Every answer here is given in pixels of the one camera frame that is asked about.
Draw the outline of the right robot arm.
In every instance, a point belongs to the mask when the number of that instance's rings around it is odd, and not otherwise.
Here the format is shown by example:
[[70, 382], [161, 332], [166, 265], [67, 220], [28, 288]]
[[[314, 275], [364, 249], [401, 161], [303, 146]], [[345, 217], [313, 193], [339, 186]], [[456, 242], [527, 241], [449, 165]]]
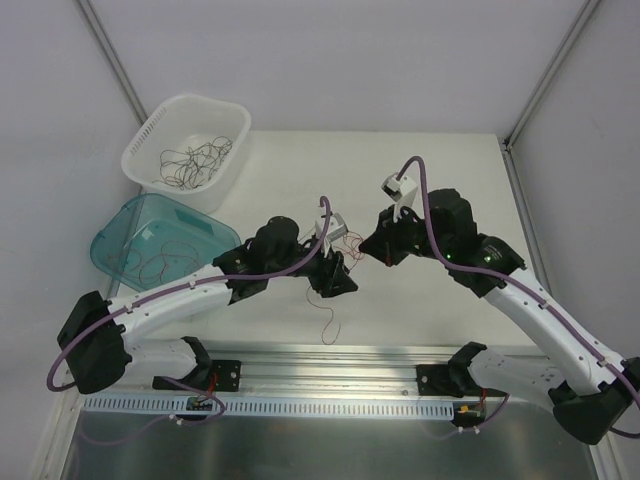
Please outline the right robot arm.
[[506, 242], [478, 231], [469, 202], [456, 190], [429, 192], [430, 226], [412, 208], [414, 189], [384, 191], [393, 203], [361, 252], [388, 267], [410, 255], [444, 257], [456, 283], [505, 314], [551, 362], [509, 359], [469, 342], [430, 386], [453, 397], [481, 388], [514, 395], [549, 411], [578, 441], [599, 443], [639, 393], [638, 358], [624, 359], [586, 332]]

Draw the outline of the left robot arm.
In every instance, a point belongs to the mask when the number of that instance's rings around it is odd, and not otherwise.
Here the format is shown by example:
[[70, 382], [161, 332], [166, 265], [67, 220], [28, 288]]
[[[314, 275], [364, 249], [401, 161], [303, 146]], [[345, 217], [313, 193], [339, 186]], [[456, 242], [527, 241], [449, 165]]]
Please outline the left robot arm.
[[332, 247], [347, 232], [340, 215], [326, 214], [300, 242], [297, 223], [276, 216], [244, 244], [164, 286], [111, 299], [97, 291], [83, 295], [57, 337], [69, 385], [85, 395], [126, 382], [154, 390], [212, 390], [219, 368], [200, 340], [159, 340], [152, 333], [247, 300], [280, 277], [305, 278], [323, 298], [357, 291], [343, 254]]

